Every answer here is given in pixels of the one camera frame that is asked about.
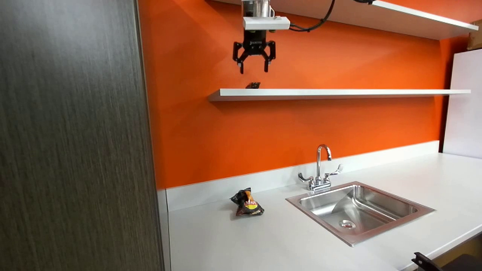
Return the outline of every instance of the wood grain panel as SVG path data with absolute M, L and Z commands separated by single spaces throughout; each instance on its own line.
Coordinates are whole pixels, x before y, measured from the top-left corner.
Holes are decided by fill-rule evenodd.
M 163 269 L 136 1 L 0 5 L 0 269 Z

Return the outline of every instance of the small object on counter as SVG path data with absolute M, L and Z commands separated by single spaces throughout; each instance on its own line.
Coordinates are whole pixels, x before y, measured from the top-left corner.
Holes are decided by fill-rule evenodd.
M 242 215 L 249 215 L 249 216 L 263 215 L 263 212 L 266 210 L 254 198 L 251 186 L 246 189 L 240 189 L 236 195 L 231 196 L 231 200 L 239 204 L 239 210 L 237 210 L 239 216 L 242 216 Z

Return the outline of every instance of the orange wall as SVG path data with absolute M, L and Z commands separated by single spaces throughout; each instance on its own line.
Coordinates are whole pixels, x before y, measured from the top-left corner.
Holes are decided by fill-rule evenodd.
M 278 31 L 270 72 L 233 59 L 239 5 L 141 0 L 159 187 L 311 162 L 328 142 L 347 156 L 441 138 L 437 97 L 210 102 L 221 87 L 445 87 L 451 41 L 329 22 Z M 312 19 L 291 16 L 300 23 Z

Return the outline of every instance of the white countertop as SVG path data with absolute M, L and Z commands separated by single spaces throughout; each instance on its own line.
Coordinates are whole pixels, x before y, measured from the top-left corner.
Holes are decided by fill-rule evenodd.
M 227 193 L 171 212 L 174 271 L 413 269 L 415 251 L 437 257 L 482 231 L 482 159 L 428 153 L 343 172 L 334 184 L 361 180 L 434 207 L 356 246 L 332 234 L 287 196 L 303 186 L 257 192 L 261 216 L 237 218 Z

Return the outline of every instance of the sink basin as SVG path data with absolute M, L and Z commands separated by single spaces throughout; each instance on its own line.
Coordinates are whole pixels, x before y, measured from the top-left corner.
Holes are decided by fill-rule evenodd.
M 334 234 L 356 245 L 434 209 L 362 181 L 287 198 Z

